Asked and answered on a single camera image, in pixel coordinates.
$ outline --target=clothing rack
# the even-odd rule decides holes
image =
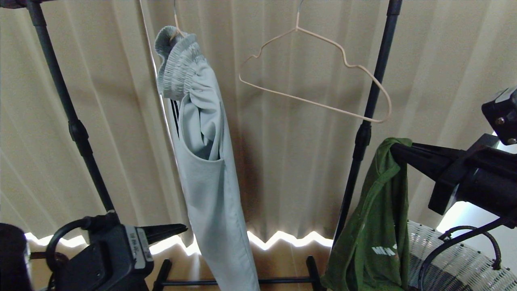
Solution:
[[[68,90],[66,88],[65,81],[63,79],[63,75],[59,68],[59,64],[52,47],[52,42],[50,40],[49,33],[46,28],[46,22],[43,17],[43,12],[41,10],[40,3],[49,0],[3,0],[1,2],[2,7],[5,8],[28,8],[29,13],[31,14],[31,19],[33,25],[36,28],[36,32],[38,34],[38,38],[43,49],[43,53],[45,55],[45,59],[47,60],[47,65],[49,67],[49,71],[52,75],[52,79],[54,81],[54,85],[56,87],[57,93],[63,105],[63,109],[67,115],[69,120],[68,127],[70,131],[70,135],[72,140],[75,141],[79,153],[84,158],[84,162],[88,168],[88,172],[92,177],[93,183],[97,189],[99,197],[104,205],[104,208],[107,212],[115,213],[115,208],[111,201],[111,198],[108,194],[108,190],[104,184],[102,179],[102,175],[100,174],[99,168],[93,156],[92,148],[88,142],[88,133],[86,128],[81,123],[75,109],[73,107],[73,103],[70,99]],[[391,48],[391,43],[393,41],[393,35],[395,31],[395,26],[397,23],[397,17],[400,13],[400,8],[402,5],[402,0],[390,0],[388,4],[387,11],[387,19],[386,25],[384,28],[384,34],[381,41],[381,48],[379,50],[379,55],[377,58],[377,64],[375,67],[375,78],[382,82],[384,72],[386,69],[386,64],[388,62],[389,51]],[[368,96],[368,102],[365,110],[365,117],[373,117],[373,113],[375,111],[375,105],[377,103],[379,95],[379,88],[372,83],[370,88],[370,94]],[[171,103],[173,109],[177,111],[177,105]],[[355,139],[355,147],[354,154],[352,159],[352,165],[350,168],[350,173],[348,175],[348,181],[345,189],[345,194],[343,197],[343,203],[341,206],[340,217],[338,220],[338,225],[336,228],[336,233],[334,235],[334,242],[336,242],[339,234],[341,233],[346,217],[348,215],[348,209],[350,207],[350,202],[352,199],[352,195],[355,188],[355,183],[357,181],[357,175],[359,173],[359,168],[361,162],[364,158],[364,153],[366,151],[366,147],[370,143],[371,138],[371,123],[368,121],[363,121],[356,135]],[[274,279],[259,279],[260,284],[286,284],[286,283],[311,283],[314,291],[324,291],[326,290],[322,287],[320,283],[320,274],[318,272],[316,262],[312,256],[307,257],[307,269],[309,272],[308,277],[287,277],[287,278],[274,278]],[[166,286],[192,286],[192,285],[216,285],[217,282],[215,280],[198,280],[198,281],[178,281],[178,280],[168,280],[169,272],[172,267],[172,262],[169,259],[163,261],[160,271],[158,273],[158,277],[154,283],[153,291],[163,291],[163,288]]]

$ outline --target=wire hanger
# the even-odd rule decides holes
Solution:
[[[169,42],[171,42],[175,37],[176,35],[178,35],[178,33],[182,36],[182,37],[185,37],[185,35],[183,34],[183,32],[179,29],[179,25],[178,25],[178,15],[176,14],[176,0],[174,0],[173,2],[173,9],[174,9],[174,23],[176,24],[176,31],[174,32],[174,34],[171,36],[171,39],[169,39]]]
[[[365,67],[363,67],[362,65],[350,65],[348,64],[348,62],[346,61],[346,54],[345,54],[345,50],[343,49],[343,47],[341,45],[339,45],[337,42],[333,41],[333,40],[330,40],[326,37],[323,37],[321,35],[318,35],[314,32],[310,32],[308,30],[305,30],[303,28],[301,28],[299,26],[299,21],[300,21],[300,8],[301,8],[301,4],[303,3],[303,0],[301,0],[300,4],[298,5],[298,12],[296,14],[296,26],[289,30],[288,32],[286,33],[283,33],[277,37],[274,37],[272,38],[271,40],[267,41],[265,44],[263,44],[260,48],[260,51],[258,52],[258,55],[251,55],[249,56],[240,66],[240,72],[239,72],[239,80],[245,84],[248,84],[252,87],[255,87],[255,88],[258,88],[258,89],[261,89],[261,90],[264,90],[264,91],[268,91],[268,92],[271,92],[271,93],[275,93],[275,94],[279,94],[279,95],[282,95],[282,96],[286,96],[286,97],[290,97],[290,98],[294,98],[294,99],[297,99],[297,100],[300,100],[300,101],[304,101],[304,102],[307,102],[307,103],[310,103],[310,104],[313,104],[313,105],[317,105],[317,106],[320,106],[320,107],[323,107],[323,108],[327,108],[327,109],[330,109],[330,110],[334,110],[334,111],[337,111],[339,113],[344,113],[344,114],[348,114],[348,115],[351,115],[353,117],[356,117],[356,118],[360,118],[360,119],[363,119],[363,120],[366,120],[366,121],[369,121],[369,122],[374,122],[374,123],[382,123],[382,122],[385,122],[386,120],[388,120],[391,116],[391,99],[389,97],[389,94],[388,92],[386,92],[386,90],[384,89],[384,87],[381,85],[381,83],[372,75],[372,73],[370,73]],[[314,36],[316,38],[319,38],[323,41],[326,41],[334,46],[336,46],[338,49],[341,50],[341,54],[343,55],[343,62],[345,64],[345,66],[347,68],[360,68],[361,70],[363,70],[372,80],[373,82],[379,87],[379,89],[382,91],[382,93],[384,94],[384,96],[386,97],[386,101],[388,102],[388,114],[386,115],[386,117],[382,120],[378,120],[378,119],[372,119],[372,118],[368,118],[368,117],[364,117],[362,115],[358,115],[358,114],[355,114],[355,113],[352,113],[352,112],[348,112],[348,111],[345,111],[345,110],[341,110],[341,109],[338,109],[338,108],[334,108],[334,107],[331,107],[331,106],[328,106],[328,105],[324,105],[324,104],[320,104],[320,103],[317,103],[317,102],[314,102],[314,101],[310,101],[310,100],[306,100],[306,99],[303,99],[303,98],[300,98],[300,97],[296,97],[296,96],[293,96],[293,95],[289,95],[289,94],[285,94],[285,93],[282,93],[282,92],[278,92],[278,91],[274,91],[274,90],[270,90],[270,89],[267,89],[267,88],[264,88],[264,87],[260,87],[258,85],[255,85],[255,84],[252,84],[250,82],[247,82],[245,80],[242,79],[241,77],[241,72],[242,72],[242,68],[244,67],[244,64],[249,61],[252,57],[254,57],[255,59],[258,59],[261,54],[262,54],[262,50],[264,49],[264,47],[268,44],[270,44],[271,42],[279,39],[279,38],[282,38],[292,32],[303,32],[305,34],[308,34],[308,35],[311,35],[311,36]]]

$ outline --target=black horizontal bar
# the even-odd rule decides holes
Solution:
[[[311,277],[287,277],[277,279],[259,279],[259,284],[288,284],[288,283],[312,283],[314,279]],[[202,286],[217,285],[216,280],[199,280],[199,281],[165,281],[161,282],[162,286]]]

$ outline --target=green garment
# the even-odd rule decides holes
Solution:
[[[407,165],[390,153],[394,143],[411,146],[407,138],[387,138],[378,147],[361,191],[359,205],[330,253],[325,287],[334,291],[407,289]]]

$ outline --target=curtain fold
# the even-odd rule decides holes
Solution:
[[[156,91],[150,45],[174,24],[172,1],[43,3],[78,116],[123,223],[185,223],[174,152]],[[177,1],[180,28],[197,35],[214,69],[232,136],[248,228],[331,238],[360,120],[238,81],[240,65],[295,24],[295,1]],[[351,64],[375,68],[388,2],[305,1],[300,26],[339,42]],[[468,148],[491,132],[480,106],[515,85],[515,1],[402,5],[384,86],[392,119],[373,125],[352,207],[375,148],[389,136]],[[103,212],[46,68],[27,11],[0,9],[1,219],[38,238]],[[371,81],[339,51],[303,34],[282,38],[242,70],[266,88],[363,113]],[[381,98],[376,118],[385,115]],[[409,169],[409,218],[436,226],[434,183]],[[191,234],[185,236],[191,241]]]

